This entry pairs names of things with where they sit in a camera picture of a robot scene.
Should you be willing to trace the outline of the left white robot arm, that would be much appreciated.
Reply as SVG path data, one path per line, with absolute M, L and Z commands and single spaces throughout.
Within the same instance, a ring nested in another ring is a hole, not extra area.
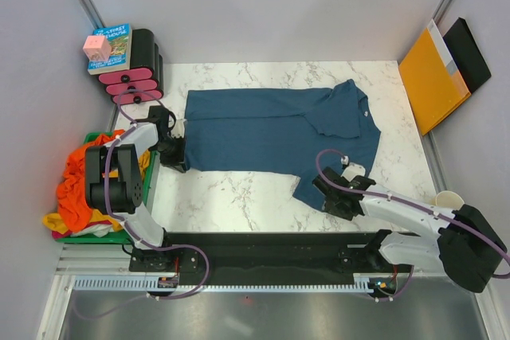
M 186 172 L 185 138 L 174 137 L 175 114 L 161 105 L 151 106 L 147 118 L 137 119 L 111 142 L 90 146 L 84 155 L 84 192 L 87 205 L 118 221 L 140 249 L 149 249 L 147 262 L 166 271 L 175 252 L 164 244 L 165 229 L 151 216 L 143 201 L 139 157 L 159 154 L 159 164 Z

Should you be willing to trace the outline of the blue t shirt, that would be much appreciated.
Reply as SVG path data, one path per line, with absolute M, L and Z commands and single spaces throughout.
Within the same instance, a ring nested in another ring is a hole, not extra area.
M 381 132 L 353 80 L 334 88 L 190 91 L 185 163 L 200 171 L 252 171 L 298 177 L 293 197 L 321 210 L 312 184 L 316 156 L 340 172 L 339 153 L 370 171 Z

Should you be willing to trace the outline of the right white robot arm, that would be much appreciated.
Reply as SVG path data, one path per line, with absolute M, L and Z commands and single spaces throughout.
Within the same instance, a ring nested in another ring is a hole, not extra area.
M 509 255 L 483 214 L 471 205 L 458 209 L 415 201 L 377 184 L 348 166 L 327 167 L 312 184 L 324 196 L 324 211 L 351 220 L 371 217 L 403 228 L 380 229 L 365 247 L 367 266 L 377 272 L 391 264 L 443 272 L 467 291 L 481 293 Z

